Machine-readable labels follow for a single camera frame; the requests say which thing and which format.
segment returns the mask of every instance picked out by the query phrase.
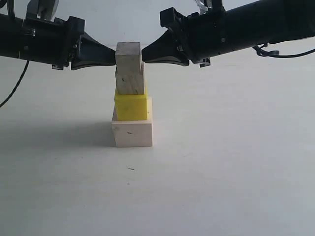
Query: white wooden block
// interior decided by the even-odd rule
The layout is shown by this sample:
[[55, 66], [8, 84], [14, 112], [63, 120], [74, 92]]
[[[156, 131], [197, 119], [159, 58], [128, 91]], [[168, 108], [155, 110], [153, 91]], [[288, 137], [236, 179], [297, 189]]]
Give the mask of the white wooden block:
[[112, 128], [118, 148], [153, 146], [152, 99], [148, 99], [148, 120], [117, 121], [114, 110]]
[[140, 43], [118, 43], [115, 58], [118, 74], [140, 74], [142, 64]]
[[145, 93], [144, 63], [141, 65], [139, 74], [119, 74], [115, 72], [118, 94], [122, 95], [143, 95]]

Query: white wall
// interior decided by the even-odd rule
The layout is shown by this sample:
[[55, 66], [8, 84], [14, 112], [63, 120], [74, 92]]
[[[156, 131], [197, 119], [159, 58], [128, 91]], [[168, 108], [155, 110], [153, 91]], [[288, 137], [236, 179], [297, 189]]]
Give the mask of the white wall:
[[[254, 0], [223, 0], [232, 9]], [[16, 0], [16, 15], [25, 17], [28, 0]], [[99, 42], [115, 46], [119, 41], [150, 44], [165, 31], [159, 12], [175, 7], [182, 14], [198, 11], [193, 0], [60, 0], [56, 17], [69, 15], [86, 20], [86, 31]]]

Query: yellow block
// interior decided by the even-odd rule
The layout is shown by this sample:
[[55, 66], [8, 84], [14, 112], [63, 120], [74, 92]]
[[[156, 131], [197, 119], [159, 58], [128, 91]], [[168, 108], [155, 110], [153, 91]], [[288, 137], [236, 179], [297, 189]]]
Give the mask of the yellow block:
[[120, 95], [115, 91], [115, 109], [118, 121], [147, 120], [148, 92], [144, 95]]

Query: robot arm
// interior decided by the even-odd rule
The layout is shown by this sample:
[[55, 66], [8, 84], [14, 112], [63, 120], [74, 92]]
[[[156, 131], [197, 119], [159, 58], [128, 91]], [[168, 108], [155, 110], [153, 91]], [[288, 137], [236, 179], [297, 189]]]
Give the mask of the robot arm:
[[59, 0], [31, 0], [25, 20], [0, 14], [0, 56], [36, 61], [63, 70], [115, 65], [115, 51], [92, 39], [85, 20], [55, 18]]
[[184, 16], [174, 8], [160, 13], [165, 34], [142, 50], [147, 63], [210, 65], [210, 57], [254, 47], [315, 36], [314, 0], [259, 0], [230, 11], [222, 0], [195, 0], [201, 13]]

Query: white table surface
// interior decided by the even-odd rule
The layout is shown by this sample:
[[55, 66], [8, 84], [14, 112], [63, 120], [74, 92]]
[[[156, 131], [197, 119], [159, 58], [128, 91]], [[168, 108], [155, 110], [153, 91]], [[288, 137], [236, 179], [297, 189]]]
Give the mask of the white table surface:
[[[0, 109], [0, 235], [314, 235], [314, 60], [146, 65], [153, 148], [112, 147], [115, 67], [31, 63]], [[0, 100], [23, 67], [0, 59]]]

